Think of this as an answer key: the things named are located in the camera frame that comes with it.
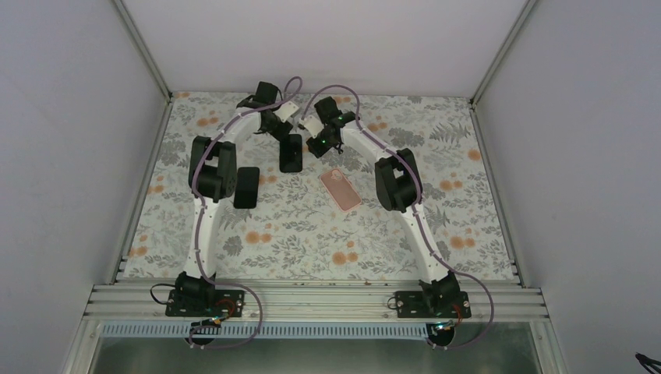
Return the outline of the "aluminium corner post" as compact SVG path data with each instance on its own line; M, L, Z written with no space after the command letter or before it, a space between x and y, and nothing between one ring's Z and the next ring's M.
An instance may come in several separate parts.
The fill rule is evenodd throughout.
M117 10L118 16L121 19L124 27L129 33L129 37L137 48L137 51L142 58L145 66L147 67L148 72L154 83L156 84L159 92L165 98L165 100L171 100L171 90L168 88L161 70L158 68L157 63L154 59L154 56L150 52L150 49L147 46L146 41L144 40L142 34L140 33L139 27L137 26L131 12L129 11L128 6L123 0L112 0L111 3Z
M528 21L528 18L535 9L537 3L537 0L526 0L524 2L524 5L521 7L521 10L511 28L509 29L507 36L505 37L501 46L498 48L495 57L493 58L488 69L486 70L485 75L477 86L475 93L471 97L470 103L474 108L481 101L483 95L487 91L500 66L504 62L504 59L507 57L507 54L512 48L514 42L517 40L518 35L521 33L521 30Z

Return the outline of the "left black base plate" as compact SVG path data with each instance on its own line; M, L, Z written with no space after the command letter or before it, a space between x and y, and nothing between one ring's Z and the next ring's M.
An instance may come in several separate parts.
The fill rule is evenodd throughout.
M214 290L210 295L185 295L172 290L164 314L168 317L241 317L245 292Z

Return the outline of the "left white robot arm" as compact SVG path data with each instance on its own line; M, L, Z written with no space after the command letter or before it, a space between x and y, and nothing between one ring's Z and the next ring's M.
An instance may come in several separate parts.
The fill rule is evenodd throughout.
M214 137L197 136L192 143L189 187L194 224L183 271L166 303L175 312L206 316L217 308L217 237L221 203L238 184L237 148L252 134L283 140L292 130L290 118L298 106L273 83L259 82L255 93L241 100L232 119Z

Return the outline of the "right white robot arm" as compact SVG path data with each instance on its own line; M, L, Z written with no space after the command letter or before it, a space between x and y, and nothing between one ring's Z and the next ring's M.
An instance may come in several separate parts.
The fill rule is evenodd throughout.
M373 163L376 196L381 206L399 219L410 248L419 263L420 316L442 316L452 312L461 292L456 276L440 258L422 205L422 183L415 156L410 149L396 150L359 123L352 111L341 111L326 97L314 104L316 115L305 115L299 126L311 137L309 151L315 157L348 146Z

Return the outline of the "right aluminium corner post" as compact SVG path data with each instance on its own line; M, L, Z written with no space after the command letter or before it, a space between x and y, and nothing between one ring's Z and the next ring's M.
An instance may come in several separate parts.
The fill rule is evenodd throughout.
M511 28L509 29L507 36L505 37L501 46L498 48L495 57L493 58L488 69L486 70L485 75L477 86L475 93L471 97L470 103L474 108L481 101L483 95L487 91L500 66L504 62L504 59L507 57L507 54L512 48L514 42L517 40L518 35L521 33L521 30L528 21L528 18L535 9L537 3L537 0L526 0L524 2L524 5L521 7L521 10Z

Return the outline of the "aluminium front rail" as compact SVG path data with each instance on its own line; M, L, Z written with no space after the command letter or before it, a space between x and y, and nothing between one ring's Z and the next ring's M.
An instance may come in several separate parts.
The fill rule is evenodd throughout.
M255 321L262 311L267 322L390 323L397 319L391 309L396 291L419 289L412 280L312 281L254 280L246 294L245 321ZM462 281L468 293L473 322L490 315L497 322L532 322L549 319L543 293L538 288L490 282L484 291L474 282ZM84 319L165 319L170 290L146 281L126 281L93 287L83 312Z

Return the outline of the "black phone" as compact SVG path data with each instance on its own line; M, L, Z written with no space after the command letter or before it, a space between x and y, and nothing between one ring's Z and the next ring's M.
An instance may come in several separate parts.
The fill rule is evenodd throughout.
M289 134L279 146L280 172L299 173L302 168L302 137L299 134Z
M233 207L237 210L254 209L260 186L260 169L257 167L241 167L237 173Z

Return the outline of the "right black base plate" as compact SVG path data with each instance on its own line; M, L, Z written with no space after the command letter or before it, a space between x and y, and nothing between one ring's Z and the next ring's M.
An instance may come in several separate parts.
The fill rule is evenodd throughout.
M472 317L468 294L429 296L422 291L397 291L394 293L394 310L403 319L467 319Z

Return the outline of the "pink phone case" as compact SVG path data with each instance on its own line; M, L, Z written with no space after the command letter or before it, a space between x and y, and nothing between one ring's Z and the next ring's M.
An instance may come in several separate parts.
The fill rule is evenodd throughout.
M353 184L340 169L333 168L323 173L319 180L340 211L348 212L362 203Z

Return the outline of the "left aluminium corner post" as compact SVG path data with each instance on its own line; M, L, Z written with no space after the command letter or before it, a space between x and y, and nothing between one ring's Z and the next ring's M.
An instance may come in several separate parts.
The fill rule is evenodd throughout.
M117 10L118 16L121 19L124 27L129 33L129 37L137 48L137 51L142 58L145 66L147 67L148 72L154 83L156 84L159 92L165 98L165 100L171 100L171 90L168 88L161 70L158 68L157 63L154 59L154 56L150 52L150 49L147 46L146 41L144 40L142 34L140 33L139 27L137 26L131 12L129 11L128 6L123 0L112 0L111 3Z

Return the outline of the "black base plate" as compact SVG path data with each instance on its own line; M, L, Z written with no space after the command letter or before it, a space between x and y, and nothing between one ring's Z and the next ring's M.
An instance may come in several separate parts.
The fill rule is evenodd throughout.
M245 292L214 290L210 295L185 295L172 290L164 314L168 317L241 317Z
M472 317L468 294L429 296L422 291L397 291L394 293L394 310L403 319L467 319Z

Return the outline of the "floral patterned mat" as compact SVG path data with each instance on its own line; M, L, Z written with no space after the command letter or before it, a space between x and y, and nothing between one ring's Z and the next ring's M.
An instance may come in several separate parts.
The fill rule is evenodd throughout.
M194 224L188 185L193 138L216 136L242 93L179 92L160 147L131 244L127 277L174 278L183 269ZM466 99L336 97L359 109L363 125L390 145L413 151L426 219L448 266L482 281L511 281L514 271L501 231ZM413 280L415 253L394 215L380 205L373 164L355 150L303 155L303 169L278 167L278 142L251 136L238 162L260 169L257 205L221 204L217 273L228 278L289 280ZM362 198L342 212L319 177L340 169Z

